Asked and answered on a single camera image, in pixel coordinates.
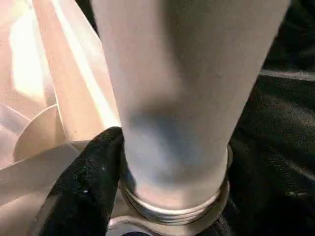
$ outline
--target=black cloth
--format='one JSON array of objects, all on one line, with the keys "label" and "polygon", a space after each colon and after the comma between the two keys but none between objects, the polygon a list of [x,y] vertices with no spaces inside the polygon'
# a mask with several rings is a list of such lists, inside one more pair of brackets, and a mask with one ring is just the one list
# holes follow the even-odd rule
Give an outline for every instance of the black cloth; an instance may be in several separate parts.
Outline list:
[{"label": "black cloth", "polygon": [[121,128],[91,140],[63,172],[39,212],[30,235],[104,236],[119,180]]}]

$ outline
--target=black fabric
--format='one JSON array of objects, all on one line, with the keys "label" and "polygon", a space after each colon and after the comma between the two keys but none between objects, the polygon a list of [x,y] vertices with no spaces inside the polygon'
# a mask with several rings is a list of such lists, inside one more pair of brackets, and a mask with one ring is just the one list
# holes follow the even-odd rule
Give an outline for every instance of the black fabric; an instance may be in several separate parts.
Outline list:
[{"label": "black fabric", "polygon": [[54,185],[31,235],[104,236],[117,191],[122,144],[118,127],[90,141]]}]

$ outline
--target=metal base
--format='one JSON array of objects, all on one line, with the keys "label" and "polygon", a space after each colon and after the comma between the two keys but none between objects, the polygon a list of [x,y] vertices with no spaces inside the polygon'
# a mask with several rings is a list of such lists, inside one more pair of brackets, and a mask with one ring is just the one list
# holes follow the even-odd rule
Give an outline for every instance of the metal base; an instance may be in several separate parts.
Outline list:
[{"label": "metal base", "polygon": [[[211,226],[221,215],[229,193],[229,182],[226,179],[220,188],[220,194],[216,200],[203,211],[203,215],[197,214],[194,211],[194,221],[181,225],[178,224],[162,224],[157,222],[154,218],[148,219],[141,215],[129,200],[128,193],[125,191],[123,185],[118,190],[117,197],[114,204],[112,218],[109,223],[109,230],[106,235],[117,235],[122,233],[120,229],[125,230],[123,233],[132,231],[142,231],[151,235],[168,235],[168,236],[189,236],[196,235]],[[185,215],[179,216],[178,219],[185,219]]]}]

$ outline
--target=black glove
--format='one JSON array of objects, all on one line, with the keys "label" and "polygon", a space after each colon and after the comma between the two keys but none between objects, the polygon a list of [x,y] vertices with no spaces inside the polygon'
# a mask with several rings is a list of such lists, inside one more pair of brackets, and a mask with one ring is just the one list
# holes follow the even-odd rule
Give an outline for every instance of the black glove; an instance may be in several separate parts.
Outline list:
[{"label": "black glove", "polygon": [[118,127],[91,140],[57,180],[30,235],[104,236],[117,191],[123,142]]}]

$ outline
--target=gloved hand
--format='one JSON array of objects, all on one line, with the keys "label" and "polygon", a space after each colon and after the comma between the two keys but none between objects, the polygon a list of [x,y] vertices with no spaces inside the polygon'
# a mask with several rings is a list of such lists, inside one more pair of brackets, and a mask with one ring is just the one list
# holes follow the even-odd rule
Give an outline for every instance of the gloved hand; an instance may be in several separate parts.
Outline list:
[{"label": "gloved hand", "polygon": [[91,140],[50,191],[31,229],[32,236],[106,234],[119,180],[121,128]]}]

